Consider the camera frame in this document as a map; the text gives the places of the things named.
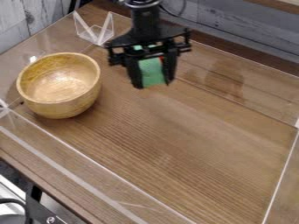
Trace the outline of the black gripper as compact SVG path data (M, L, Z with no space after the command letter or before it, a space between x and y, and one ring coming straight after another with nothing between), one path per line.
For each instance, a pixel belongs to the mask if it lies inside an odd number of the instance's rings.
M192 49L191 30L179 26L161 26L152 35L129 30L111 39L104 47L111 66L124 65L132 85L144 88L139 60L163 56L163 78L169 84L175 78L177 57Z

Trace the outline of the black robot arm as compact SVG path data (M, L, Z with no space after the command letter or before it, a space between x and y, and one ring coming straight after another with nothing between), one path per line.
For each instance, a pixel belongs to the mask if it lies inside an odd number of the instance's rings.
M105 43L108 63L121 65L137 89L145 87L141 63L157 59L157 71L168 85L175 79L177 58L192 50L191 30L160 19L163 0L125 0L131 10L131 29Z

